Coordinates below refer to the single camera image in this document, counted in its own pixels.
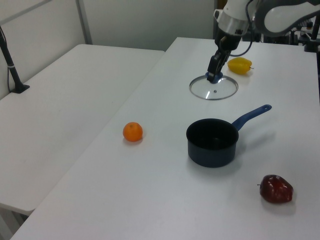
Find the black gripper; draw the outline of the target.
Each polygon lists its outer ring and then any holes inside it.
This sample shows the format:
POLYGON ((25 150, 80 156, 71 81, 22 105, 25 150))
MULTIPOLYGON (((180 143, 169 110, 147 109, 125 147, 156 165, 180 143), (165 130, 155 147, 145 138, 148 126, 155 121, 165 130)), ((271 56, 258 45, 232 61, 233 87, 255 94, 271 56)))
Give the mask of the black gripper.
POLYGON ((218 82, 221 78, 221 70, 227 62, 231 51, 236 50, 242 37, 240 35, 231 35, 220 28, 217 30, 215 44, 218 51, 211 57, 206 77, 209 82, 218 82))

